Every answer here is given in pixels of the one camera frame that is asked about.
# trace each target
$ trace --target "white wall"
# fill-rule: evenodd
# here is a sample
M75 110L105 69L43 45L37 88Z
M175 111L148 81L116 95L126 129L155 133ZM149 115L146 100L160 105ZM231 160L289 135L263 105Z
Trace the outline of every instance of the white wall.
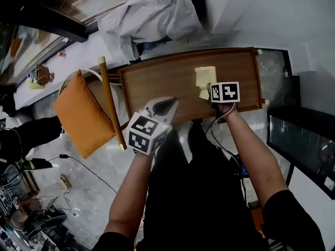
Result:
M214 33L225 33L228 47L288 50L294 73L311 71L309 59L323 48L320 37L326 42L335 35L335 0L212 0L206 5L209 25ZM309 52L314 40L320 40L318 50Z
M335 116L335 35L306 44L311 71L301 72L301 105Z
M298 168L294 168L289 189L318 225L326 251L332 250L335 246L335 201Z

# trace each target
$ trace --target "sponge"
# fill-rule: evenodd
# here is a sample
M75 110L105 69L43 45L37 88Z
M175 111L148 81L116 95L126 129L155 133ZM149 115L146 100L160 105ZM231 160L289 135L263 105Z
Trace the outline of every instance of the sponge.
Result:
M216 83L216 70L214 66L199 67L195 69L196 86L201 89L199 97L208 100L209 93L207 90L208 84Z

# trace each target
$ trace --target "cable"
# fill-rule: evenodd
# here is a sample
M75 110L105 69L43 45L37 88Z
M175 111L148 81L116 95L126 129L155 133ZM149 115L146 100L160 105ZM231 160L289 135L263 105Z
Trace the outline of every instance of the cable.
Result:
M18 164L19 164L21 161L22 161L22 159L20 159L20 160L16 163L16 165L15 165L14 167L12 167L10 170L8 170L8 172L6 173L6 175L4 176L4 178L6 178L6 177L8 176L8 174L9 174L9 172L12 171L15 167L17 167Z
M52 161L52 160L55 160L55 159L57 159L57 158L59 158L59 156L57 156L57 157L55 157L55 158L53 158L53 159L48 160L48 162L50 162L50 161Z
M19 175L23 174L23 172L20 172L19 174L17 174L14 178L12 178L7 184L5 185L0 185L0 187L5 187L7 188L8 186L10 186L9 184L14 180L16 179Z
M69 194L70 192L71 192L71 189L68 189L68 191L63 194L65 202L68 204L68 206L69 206L70 209L68 209L68 208L58 208L58 210L61 210L61 209L62 210L68 210L68 211L71 212L71 214L73 214L74 216L76 216L76 213L72 210L72 207L70 206L70 200L69 200L69 198L65 197L65 195ZM82 212L100 212L100 213L104 213L103 211L98 211L98 210L81 210L81 209L78 209L78 210L82 211Z
M211 125L210 125L210 126L208 127L208 129L206 130L206 133L205 133L205 134L207 134L207 131L208 131L209 128L210 128L210 131L211 131L211 134L212 134L213 138L215 139L215 141L216 141L216 142L219 144L219 146L220 146L220 147L219 147L219 146L217 146L217 147L221 148L222 150L224 150L224 151L226 151L228 154L230 154L231 158L233 158L233 159L235 160L235 162L237 163L238 167L241 168L239 162L235 159L234 154L233 154L232 152L230 152L229 150L227 150L226 148L224 148L224 147L220 144L220 142L216 139L216 137L214 136L214 133L213 133L213 126L214 126L214 124L215 124L216 122L218 122L219 119L221 119L221 118L223 118L224 116L226 116L227 114L229 114L229 113L233 110L234 107L235 107L235 102L234 102L234 104L232 105L232 107L231 107L227 112L225 112L222 116L220 116L219 118L215 119L215 120L211 123ZM242 183L242 187L243 187L243 191L244 191L244 204L247 205L247 190L246 190L246 188L245 188L245 183L244 183L244 179L243 179L243 177L242 177L242 179L241 179L241 183Z
M19 185L21 183L22 179L23 179L23 174L21 175L21 179L20 179L20 181L18 183L7 187L6 189L4 189L4 191L6 191L7 189L12 189L13 187Z
M14 129L14 128L12 128L12 129L10 129L10 130L13 130L13 131L15 131L16 132L16 134L18 135L18 137L19 137L19 141L20 141L20 146L21 146L21 158L20 158L20 160L19 161L21 161L22 160L22 156L23 156L23 148L22 148L22 143L21 143L21 138L20 138L20 135L19 135L19 133Z
M110 186L106 181L104 181L102 178L100 178L97 174L95 174L92 170L90 170L87 166L85 166L82 162L80 162L78 159L73 158L72 156L68 156L67 154L60 154L59 155L60 159L67 159L67 158L72 158L74 160L76 160L78 163L80 163L83 167L85 167L88 171L90 171L93 175L95 175L98 179L100 179L103 183L105 183L109 188L111 188L115 193L117 193L117 191L115 189L113 189L112 186Z
M47 211L43 208L43 200L40 198L31 198L31 200L40 200L41 201L41 208L38 211L32 211L33 213L37 213L37 215L35 216L34 220L39 216L40 212L44 212L44 215L47 213Z
M60 209L69 210L69 211L71 212L71 214L76 215L76 214L73 212L72 207L71 207L70 204L69 204L69 203L70 203L69 198L68 198L68 197L65 197L65 195L66 195L66 194L69 194L70 192L71 192L71 188L69 189L69 191L66 191L66 192L63 194L64 199L65 199L65 202L68 204L68 206L69 206L70 209L67 209L67 208L59 208L59 210L60 210Z
M220 117L214 119L214 121L210 124L210 126L207 128L205 135L207 134L209 128L211 128L216 122L218 122L220 119L231 113L231 111L234 109L236 102L234 102L229 110L227 110L225 113L223 113Z

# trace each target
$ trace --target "wooden table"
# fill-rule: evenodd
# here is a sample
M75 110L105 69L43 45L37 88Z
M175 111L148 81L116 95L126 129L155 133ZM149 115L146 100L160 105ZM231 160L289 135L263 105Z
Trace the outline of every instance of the wooden table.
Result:
M255 49L215 49L155 58L119 69L129 116L149 100L166 96L179 99L174 123L214 116L196 87L195 68L203 66L216 67L217 82L239 82L239 111L262 108Z

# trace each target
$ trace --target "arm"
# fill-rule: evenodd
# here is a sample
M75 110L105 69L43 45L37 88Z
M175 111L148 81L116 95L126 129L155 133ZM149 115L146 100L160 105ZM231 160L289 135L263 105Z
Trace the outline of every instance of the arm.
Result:
M264 207L275 193L288 190L277 160L236 109L225 119L260 204Z
M134 241L146 203L152 155L137 153L111 204L105 232L117 232Z

